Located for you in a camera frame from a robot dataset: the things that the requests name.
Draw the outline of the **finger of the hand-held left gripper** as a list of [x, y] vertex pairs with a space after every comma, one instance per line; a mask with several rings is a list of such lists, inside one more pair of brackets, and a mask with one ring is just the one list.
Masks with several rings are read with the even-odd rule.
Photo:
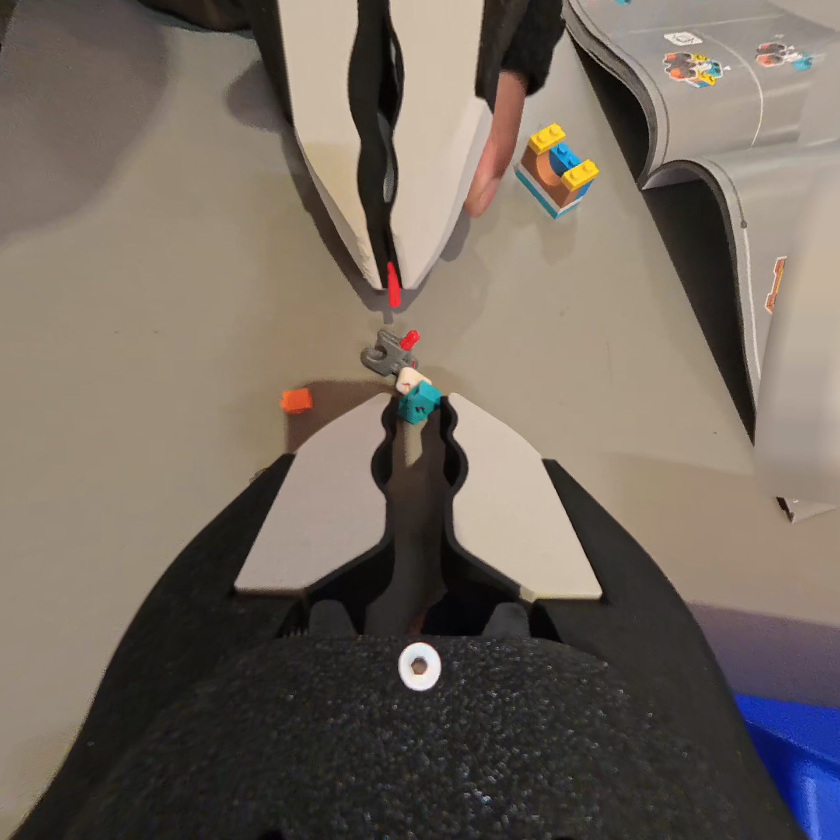
[[279, 1], [292, 122], [312, 181], [363, 278], [383, 289], [358, 187], [361, 140], [350, 110], [356, 2]]
[[484, 3], [395, 1], [390, 12], [404, 70], [391, 227], [402, 285], [414, 290], [453, 233], [490, 129], [476, 95]]

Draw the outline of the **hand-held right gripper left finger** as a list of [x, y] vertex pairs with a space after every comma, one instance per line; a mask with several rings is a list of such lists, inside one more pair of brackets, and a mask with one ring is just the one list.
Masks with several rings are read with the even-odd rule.
[[314, 592], [382, 541], [386, 498], [373, 464], [391, 404], [390, 393], [375, 395], [298, 448], [234, 583], [237, 592]]

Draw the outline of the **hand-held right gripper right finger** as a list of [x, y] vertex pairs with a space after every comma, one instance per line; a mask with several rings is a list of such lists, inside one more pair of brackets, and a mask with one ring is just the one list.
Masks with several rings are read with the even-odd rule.
[[539, 452], [460, 394], [442, 400], [442, 572], [472, 601], [598, 601], [602, 587]]

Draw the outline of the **small toy brick assembly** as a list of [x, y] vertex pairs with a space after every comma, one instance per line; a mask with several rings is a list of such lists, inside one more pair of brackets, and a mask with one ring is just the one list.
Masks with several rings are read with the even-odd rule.
[[401, 397], [397, 407], [400, 418], [415, 425], [439, 408], [441, 392], [419, 370], [413, 351], [420, 340], [416, 330], [399, 336], [388, 329], [379, 329], [372, 346], [360, 355], [363, 366], [382, 377], [392, 376]]

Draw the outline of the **person's left hand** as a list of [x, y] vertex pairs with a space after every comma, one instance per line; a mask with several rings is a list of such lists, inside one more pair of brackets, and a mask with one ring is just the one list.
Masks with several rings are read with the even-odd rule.
[[511, 163], [527, 90], [527, 79], [522, 74], [512, 70], [500, 73], [490, 133], [465, 199], [464, 209], [471, 218], [487, 211]]

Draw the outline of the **colourful toy brick build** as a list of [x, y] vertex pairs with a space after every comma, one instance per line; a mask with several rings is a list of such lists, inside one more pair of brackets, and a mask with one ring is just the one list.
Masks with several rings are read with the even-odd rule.
[[572, 151], [556, 122], [530, 135], [516, 166], [520, 183], [552, 219], [577, 207], [599, 174], [592, 160]]

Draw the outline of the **grey instruction booklet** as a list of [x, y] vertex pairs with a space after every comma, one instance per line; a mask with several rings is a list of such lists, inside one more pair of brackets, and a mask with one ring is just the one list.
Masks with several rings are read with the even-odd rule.
[[793, 2], [568, 2], [575, 44], [642, 109], [640, 189], [699, 182], [726, 238], [752, 399], [784, 270], [816, 188], [838, 168], [838, 21]]

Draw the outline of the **blue plastic bin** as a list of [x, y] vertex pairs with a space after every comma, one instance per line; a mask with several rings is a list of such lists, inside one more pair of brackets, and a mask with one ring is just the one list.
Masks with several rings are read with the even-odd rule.
[[839, 709], [736, 695], [752, 742], [812, 839], [839, 838]]

